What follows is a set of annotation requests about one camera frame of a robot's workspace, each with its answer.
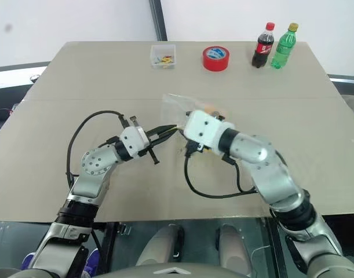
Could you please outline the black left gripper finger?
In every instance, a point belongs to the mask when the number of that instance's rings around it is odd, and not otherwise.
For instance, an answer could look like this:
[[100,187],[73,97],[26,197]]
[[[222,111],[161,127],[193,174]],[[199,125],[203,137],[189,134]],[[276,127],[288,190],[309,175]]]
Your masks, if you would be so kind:
[[160,133],[158,135],[158,138],[152,141],[152,145],[159,145],[159,144],[167,141],[176,131],[177,131],[177,128],[172,128],[172,129],[169,129],[163,133]]
[[158,138],[158,135],[160,133],[163,133],[163,132],[165,132],[165,131],[167,131],[169,129],[172,129],[172,128],[177,128],[177,130],[178,130],[177,125],[163,125],[163,126],[158,126],[158,127],[155,127],[155,128],[153,128],[151,130],[148,130],[147,131],[147,136],[149,138]]

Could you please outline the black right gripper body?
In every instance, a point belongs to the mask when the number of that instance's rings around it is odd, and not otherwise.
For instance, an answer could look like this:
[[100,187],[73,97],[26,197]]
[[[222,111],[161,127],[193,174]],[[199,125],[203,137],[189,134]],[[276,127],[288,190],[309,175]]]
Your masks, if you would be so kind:
[[185,145],[185,157],[191,157],[193,153],[200,152],[202,153],[205,146],[201,143],[188,140]]

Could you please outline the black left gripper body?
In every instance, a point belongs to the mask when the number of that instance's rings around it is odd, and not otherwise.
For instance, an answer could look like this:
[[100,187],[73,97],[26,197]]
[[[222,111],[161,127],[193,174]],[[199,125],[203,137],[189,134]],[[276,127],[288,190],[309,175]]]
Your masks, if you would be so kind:
[[140,158],[140,157],[145,156],[146,154],[150,154],[152,160],[154,161],[154,164],[160,163],[160,161],[158,160],[158,158],[156,157],[156,155],[153,151],[154,144],[152,143],[150,137],[147,136],[146,131],[139,125],[139,123],[137,121],[137,117],[131,116],[130,120],[131,120],[133,126],[138,130],[140,137],[143,141],[143,145],[144,145],[144,148],[140,149],[137,152],[137,156]]

